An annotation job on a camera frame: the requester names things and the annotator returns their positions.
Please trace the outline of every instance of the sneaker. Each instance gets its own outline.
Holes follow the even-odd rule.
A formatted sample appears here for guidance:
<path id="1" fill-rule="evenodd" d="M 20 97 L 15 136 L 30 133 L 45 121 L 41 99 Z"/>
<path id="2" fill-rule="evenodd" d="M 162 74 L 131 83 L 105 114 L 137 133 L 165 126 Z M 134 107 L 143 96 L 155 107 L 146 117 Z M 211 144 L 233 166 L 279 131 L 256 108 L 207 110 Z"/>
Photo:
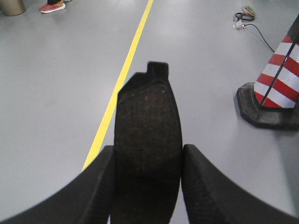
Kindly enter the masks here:
<path id="1" fill-rule="evenodd" d="M 60 1 L 56 4 L 46 4 L 43 7 L 41 7 L 39 9 L 39 11 L 41 11 L 41 13 L 52 13 L 58 10 L 62 10 L 65 9 L 65 4 L 63 3 L 63 1 Z"/>

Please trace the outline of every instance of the traffic cone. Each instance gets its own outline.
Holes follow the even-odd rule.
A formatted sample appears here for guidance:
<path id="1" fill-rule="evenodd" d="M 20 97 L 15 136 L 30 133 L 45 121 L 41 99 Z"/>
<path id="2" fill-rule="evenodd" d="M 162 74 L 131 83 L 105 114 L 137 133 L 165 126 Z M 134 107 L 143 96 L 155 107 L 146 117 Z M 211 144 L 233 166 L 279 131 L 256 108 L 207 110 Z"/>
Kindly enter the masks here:
<path id="1" fill-rule="evenodd" d="M 255 83 L 237 91 L 241 116 L 255 126 L 299 128 L 299 16 Z"/>

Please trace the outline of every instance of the yellow line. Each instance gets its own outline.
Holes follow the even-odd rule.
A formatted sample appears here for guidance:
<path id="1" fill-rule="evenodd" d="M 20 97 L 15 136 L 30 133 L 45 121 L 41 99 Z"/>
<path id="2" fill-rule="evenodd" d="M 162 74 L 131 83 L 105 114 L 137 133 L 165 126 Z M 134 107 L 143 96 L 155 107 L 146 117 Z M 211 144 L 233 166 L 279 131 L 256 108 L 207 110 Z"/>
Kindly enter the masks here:
<path id="1" fill-rule="evenodd" d="M 118 94 L 119 90 L 123 87 L 124 82 L 126 80 L 126 77 L 127 77 L 128 71 L 130 69 L 131 63 L 133 61 L 134 54 L 136 52 L 137 45 L 139 43 L 143 28 L 144 28 L 146 20 L 149 16 L 150 9 L 151 9 L 151 6 L 153 4 L 153 1 L 154 0 L 149 0 L 148 4 L 147 4 L 147 6 L 144 10 L 143 16 L 140 20 L 139 26 L 138 26 L 137 31 L 135 33 L 135 36 L 133 38 L 130 50 L 129 50 L 128 55 L 127 55 L 127 58 L 126 58 L 125 63 L 123 65 L 122 69 L 121 69 L 120 76 L 118 77 L 118 80 L 115 84 L 115 87 L 114 87 L 112 96 L 110 98 L 109 104 L 107 106 L 107 109 L 105 111 L 105 114 L 103 116 L 101 124 L 99 126 L 99 129 L 96 133 L 96 136 L 93 140 L 93 144 L 92 144 L 92 146 L 89 150 L 89 153 L 88 153 L 88 156 L 87 156 L 86 161 L 84 163 L 84 166 L 82 168 L 82 171 L 85 170 L 86 167 L 88 167 L 89 164 L 92 163 L 92 161 L 97 157 L 97 155 L 100 152 L 100 149 L 102 147 L 105 135 L 107 133 L 111 118 L 113 116 L 113 113 L 114 113 L 114 110 L 115 110 L 115 107 L 116 107 L 117 94 Z"/>

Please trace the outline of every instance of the pole base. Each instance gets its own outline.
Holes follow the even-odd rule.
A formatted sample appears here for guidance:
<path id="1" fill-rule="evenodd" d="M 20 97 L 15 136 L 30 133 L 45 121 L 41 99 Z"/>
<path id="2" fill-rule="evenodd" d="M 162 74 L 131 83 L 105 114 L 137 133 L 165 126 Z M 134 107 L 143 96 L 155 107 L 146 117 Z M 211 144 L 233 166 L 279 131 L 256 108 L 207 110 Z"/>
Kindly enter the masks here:
<path id="1" fill-rule="evenodd" d="M 299 129 L 299 110 L 277 109 L 260 106 L 255 94 L 254 83 L 246 83 L 237 91 L 241 116 L 257 127 L 269 129 Z"/>

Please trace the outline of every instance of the wire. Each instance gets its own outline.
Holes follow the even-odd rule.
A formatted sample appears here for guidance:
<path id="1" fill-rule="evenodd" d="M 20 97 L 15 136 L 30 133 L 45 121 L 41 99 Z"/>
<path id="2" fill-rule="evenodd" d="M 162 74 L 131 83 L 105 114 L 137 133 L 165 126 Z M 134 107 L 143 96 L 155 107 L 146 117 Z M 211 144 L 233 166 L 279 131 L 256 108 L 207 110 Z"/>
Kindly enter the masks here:
<path id="1" fill-rule="evenodd" d="M 254 16 L 246 13 L 235 13 L 235 17 L 239 20 L 245 20 L 245 21 L 253 21 L 255 19 Z"/>
<path id="2" fill-rule="evenodd" d="M 265 43 L 266 43 L 267 46 L 271 49 L 272 52 L 275 52 L 275 51 L 272 49 L 272 47 L 270 47 L 270 45 L 267 43 L 267 41 L 266 41 L 265 38 L 263 37 L 261 31 L 257 28 L 256 25 L 249 23 L 249 24 L 245 24 L 245 25 L 243 25 L 243 26 L 246 27 L 246 26 L 249 26 L 249 25 L 254 26 L 254 27 L 258 30 L 258 32 L 260 33 L 260 35 L 261 35 L 263 41 L 265 41 Z"/>

